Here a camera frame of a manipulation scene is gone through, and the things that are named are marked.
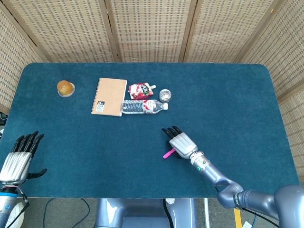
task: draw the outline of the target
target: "black cable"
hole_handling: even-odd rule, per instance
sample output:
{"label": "black cable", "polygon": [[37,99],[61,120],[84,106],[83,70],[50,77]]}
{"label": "black cable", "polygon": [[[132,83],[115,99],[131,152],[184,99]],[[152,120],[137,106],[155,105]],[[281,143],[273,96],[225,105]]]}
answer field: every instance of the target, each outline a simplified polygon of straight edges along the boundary
{"label": "black cable", "polygon": [[171,218],[171,215],[168,211],[168,208],[167,208],[167,205],[166,205],[166,199],[162,199],[162,205],[163,205],[163,208],[165,210],[165,213],[168,217],[168,220],[169,220],[169,224],[170,224],[170,228],[174,228],[174,225],[173,225],[173,221],[172,221],[172,218]]}
{"label": "black cable", "polygon": [[22,208],[22,210],[20,211],[20,213],[15,217],[15,219],[9,224],[9,226],[8,226],[7,228],[11,227],[11,225],[13,225],[14,222],[16,222],[16,220],[19,218],[19,216],[20,216],[28,207],[29,207],[29,202],[27,201],[27,202],[25,203],[24,207]]}
{"label": "black cable", "polygon": [[254,215],[256,215],[256,216],[259,216],[260,218],[266,220],[267,222],[271,223],[271,224],[274,225],[275,227],[278,227],[278,228],[279,228],[279,226],[278,226],[276,223],[274,223],[273,221],[271,221],[271,220],[265,218],[264,216],[259,215],[259,214],[257,214],[256,212],[253,212],[253,211],[248,210],[248,209],[246,209],[246,208],[243,208],[243,210],[248,211],[249,213],[254,214]]}
{"label": "black cable", "polygon": [[47,202],[46,206],[44,207],[44,213],[43,213],[43,228],[45,228],[45,219],[46,219],[46,211],[47,211],[48,204],[49,204],[51,201],[53,201],[54,199],[55,199],[55,198],[50,199],[50,200]]}
{"label": "black cable", "polygon": [[87,208],[89,209],[89,211],[88,211],[87,214],[86,214],[79,222],[77,222],[72,228],[76,227],[79,223],[81,223],[83,220],[85,220],[86,217],[88,217],[88,215],[90,214],[90,206],[89,206],[89,204],[85,201],[84,198],[81,198],[81,200],[82,200],[83,202],[85,202],[85,204],[87,205]]}

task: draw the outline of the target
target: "bottle cap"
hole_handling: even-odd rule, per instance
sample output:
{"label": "bottle cap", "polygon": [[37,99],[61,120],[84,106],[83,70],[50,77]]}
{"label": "bottle cap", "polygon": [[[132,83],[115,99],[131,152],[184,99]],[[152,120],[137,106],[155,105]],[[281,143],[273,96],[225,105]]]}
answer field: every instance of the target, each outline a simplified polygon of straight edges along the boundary
{"label": "bottle cap", "polygon": [[164,109],[164,110],[168,110],[168,103],[164,103],[164,104],[163,104],[163,109]]}
{"label": "bottle cap", "polygon": [[160,101],[163,103],[169,102],[171,99],[171,92],[168,89],[163,89],[160,91]]}

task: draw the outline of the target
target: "notebook label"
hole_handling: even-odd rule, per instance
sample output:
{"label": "notebook label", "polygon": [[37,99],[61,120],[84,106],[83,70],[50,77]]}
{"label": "notebook label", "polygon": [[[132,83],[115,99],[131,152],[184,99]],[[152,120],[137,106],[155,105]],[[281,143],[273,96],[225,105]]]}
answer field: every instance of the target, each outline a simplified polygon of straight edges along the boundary
{"label": "notebook label", "polygon": [[104,111],[104,106],[105,102],[104,101],[98,101],[97,102],[97,107],[96,107],[96,111],[97,112],[103,112]]}

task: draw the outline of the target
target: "brown notebook cover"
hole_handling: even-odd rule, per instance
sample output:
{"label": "brown notebook cover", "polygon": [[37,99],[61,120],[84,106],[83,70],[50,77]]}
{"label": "brown notebook cover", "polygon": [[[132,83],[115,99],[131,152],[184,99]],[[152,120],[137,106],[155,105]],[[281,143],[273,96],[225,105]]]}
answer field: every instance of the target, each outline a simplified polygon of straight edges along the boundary
{"label": "brown notebook cover", "polygon": [[92,114],[122,116],[127,80],[104,78],[98,81]]}

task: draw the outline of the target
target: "white bottle cap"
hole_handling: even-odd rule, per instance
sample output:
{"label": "white bottle cap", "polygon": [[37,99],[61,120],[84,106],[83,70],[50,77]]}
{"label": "white bottle cap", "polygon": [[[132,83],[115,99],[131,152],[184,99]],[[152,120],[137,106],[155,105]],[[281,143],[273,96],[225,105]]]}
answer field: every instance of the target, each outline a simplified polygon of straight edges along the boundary
{"label": "white bottle cap", "polygon": [[164,109],[164,110],[168,110],[168,103],[164,103],[164,104],[163,104],[163,109]]}

